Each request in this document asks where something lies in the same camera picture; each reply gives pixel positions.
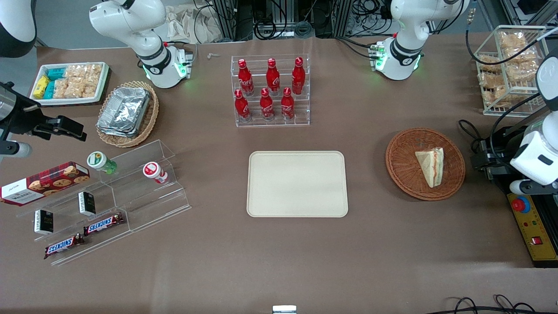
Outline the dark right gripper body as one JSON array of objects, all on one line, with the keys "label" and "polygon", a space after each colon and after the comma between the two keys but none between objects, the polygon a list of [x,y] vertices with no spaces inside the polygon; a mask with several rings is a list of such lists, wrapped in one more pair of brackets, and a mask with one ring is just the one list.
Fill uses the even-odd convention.
[{"label": "dark right gripper body", "polygon": [[27,98],[13,93],[1,93],[1,130],[3,133],[28,134],[50,140],[49,133],[36,131],[36,127],[46,125],[49,117]]}]

